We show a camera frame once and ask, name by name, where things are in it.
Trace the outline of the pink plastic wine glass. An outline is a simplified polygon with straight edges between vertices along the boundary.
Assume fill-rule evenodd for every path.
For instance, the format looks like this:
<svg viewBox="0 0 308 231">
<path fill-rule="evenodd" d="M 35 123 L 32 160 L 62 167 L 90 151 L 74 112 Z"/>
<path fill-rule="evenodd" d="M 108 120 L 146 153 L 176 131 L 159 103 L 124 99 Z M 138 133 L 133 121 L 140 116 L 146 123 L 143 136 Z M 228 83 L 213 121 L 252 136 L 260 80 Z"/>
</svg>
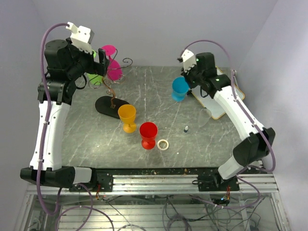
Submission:
<svg viewBox="0 0 308 231">
<path fill-rule="evenodd" d="M 108 70 L 107 70 L 107 76 L 108 78 L 115 82 L 121 79 L 123 73 L 120 67 L 120 64 L 115 60 L 115 57 L 117 55 L 117 49 L 113 45 L 105 45 L 101 47 L 105 51 L 106 56 L 108 57 L 108 60 L 110 61 Z"/>
</svg>

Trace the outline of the green plastic wine glass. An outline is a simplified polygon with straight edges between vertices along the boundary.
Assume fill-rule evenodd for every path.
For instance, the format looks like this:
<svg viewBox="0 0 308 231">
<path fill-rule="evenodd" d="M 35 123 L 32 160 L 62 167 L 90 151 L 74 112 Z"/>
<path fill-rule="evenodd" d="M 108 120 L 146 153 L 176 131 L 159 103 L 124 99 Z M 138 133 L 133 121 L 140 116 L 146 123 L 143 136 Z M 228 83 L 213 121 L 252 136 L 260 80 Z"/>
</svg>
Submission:
<svg viewBox="0 0 308 231">
<path fill-rule="evenodd" d="M 92 89 L 97 89 L 102 85 L 102 76 L 98 74 L 89 74 L 87 73 L 88 77 L 88 86 Z"/>
</svg>

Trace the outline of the blue plastic wine glass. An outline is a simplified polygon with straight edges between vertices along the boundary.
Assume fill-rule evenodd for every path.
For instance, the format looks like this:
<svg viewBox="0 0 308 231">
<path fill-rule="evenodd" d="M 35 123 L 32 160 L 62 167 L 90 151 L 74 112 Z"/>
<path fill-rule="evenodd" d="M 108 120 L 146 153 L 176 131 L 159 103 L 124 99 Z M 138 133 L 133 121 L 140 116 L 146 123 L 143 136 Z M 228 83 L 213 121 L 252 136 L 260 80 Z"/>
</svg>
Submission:
<svg viewBox="0 0 308 231">
<path fill-rule="evenodd" d="M 172 99 L 177 102 L 181 102 L 184 100 L 185 95 L 189 90 L 189 85 L 187 84 L 184 77 L 176 78 L 172 83 Z"/>
</svg>

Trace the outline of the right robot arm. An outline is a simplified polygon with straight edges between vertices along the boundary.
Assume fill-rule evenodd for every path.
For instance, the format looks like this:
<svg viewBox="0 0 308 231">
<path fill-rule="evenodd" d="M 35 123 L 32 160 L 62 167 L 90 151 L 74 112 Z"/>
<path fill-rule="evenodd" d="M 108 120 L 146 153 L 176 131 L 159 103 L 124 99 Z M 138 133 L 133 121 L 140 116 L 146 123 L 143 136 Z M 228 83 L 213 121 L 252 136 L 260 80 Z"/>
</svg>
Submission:
<svg viewBox="0 0 308 231">
<path fill-rule="evenodd" d="M 199 86 L 228 115 L 238 131 L 241 142 L 233 149 L 232 156 L 218 168 L 219 174 L 212 178 L 212 185 L 221 191 L 229 185 L 229 179 L 245 167 L 259 161 L 272 151 L 275 138 L 273 128 L 265 128 L 248 110 L 226 74 L 218 74 L 214 55 L 210 52 L 194 54 L 185 49 L 182 76 L 191 89 Z"/>
</svg>

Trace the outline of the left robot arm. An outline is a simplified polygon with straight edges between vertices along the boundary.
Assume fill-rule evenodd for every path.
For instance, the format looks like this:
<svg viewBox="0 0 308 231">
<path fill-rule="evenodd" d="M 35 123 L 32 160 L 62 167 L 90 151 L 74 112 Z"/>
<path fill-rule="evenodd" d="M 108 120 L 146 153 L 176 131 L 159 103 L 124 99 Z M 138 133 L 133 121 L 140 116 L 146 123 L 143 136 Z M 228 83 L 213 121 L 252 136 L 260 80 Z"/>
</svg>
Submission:
<svg viewBox="0 0 308 231">
<path fill-rule="evenodd" d="M 72 188 L 81 183 L 87 191 L 98 186 L 96 169 L 62 165 L 64 124 L 78 89 L 75 81 L 86 73 L 103 76 L 109 60 L 103 49 L 98 49 L 99 61 L 94 51 L 77 48 L 72 41 L 52 40 L 45 45 L 47 71 L 38 86 L 39 129 L 32 160 L 21 169 L 21 179 L 32 184 L 56 188 Z"/>
</svg>

